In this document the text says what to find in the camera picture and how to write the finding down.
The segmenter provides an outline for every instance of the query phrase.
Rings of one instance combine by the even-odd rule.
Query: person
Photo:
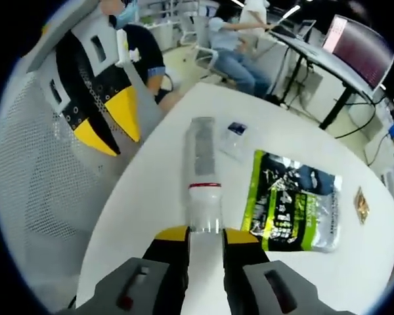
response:
[[[245,54],[247,42],[240,37],[239,30],[271,26],[262,23],[230,23],[236,10],[229,5],[220,5],[209,21],[209,40],[212,49],[219,53],[214,68],[235,81],[239,91],[264,98],[271,85],[270,79]]]
[[[246,0],[242,8],[239,23],[267,23],[267,8],[270,3],[267,0]],[[244,34],[255,35],[257,37],[264,34],[264,28],[253,28],[241,30]]]
[[[142,26],[130,24],[138,9],[137,0],[101,0],[100,7],[115,29],[126,32],[137,73],[162,111],[168,113],[182,96],[178,92],[161,88],[165,76],[164,57],[152,33]]]

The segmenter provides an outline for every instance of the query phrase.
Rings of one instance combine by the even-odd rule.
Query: floor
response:
[[[164,60],[166,66],[173,69],[183,80],[180,88],[181,93],[186,93],[197,82],[199,82],[199,79],[205,74],[204,69],[197,67],[193,62],[190,47],[179,47],[170,50],[164,54]],[[211,75],[201,81],[213,84],[222,84],[220,83],[220,77],[216,75]],[[296,88],[290,91],[287,101],[292,101],[292,99],[294,99],[294,95],[296,95]],[[318,122],[311,119],[309,114],[303,110],[298,98],[294,99],[289,111],[315,125],[318,125]],[[355,130],[356,128],[357,127],[352,123],[347,110],[344,109],[340,112],[335,122],[329,126],[327,132],[336,137]],[[368,139],[361,132],[339,139],[339,141],[345,144],[346,147],[356,154],[359,159],[364,162],[366,161],[363,148],[366,143],[368,143]]]

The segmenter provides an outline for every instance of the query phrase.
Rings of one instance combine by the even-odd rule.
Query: green snack bag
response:
[[[341,178],[258,150],[242,230],[266,251],[333,251]]]

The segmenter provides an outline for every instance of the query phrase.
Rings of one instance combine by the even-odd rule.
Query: computer monitor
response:
[[[394,62],[394,52],[380,34],[339,15],[335,15],[322,48],[352,67],[373,92]]]

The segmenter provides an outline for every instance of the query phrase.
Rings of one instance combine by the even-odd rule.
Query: jeans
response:
[[[235,81],[240,92],[264,98],[271,82],[265,74],[244,54],[219,49],[215,69],[227,74]]]

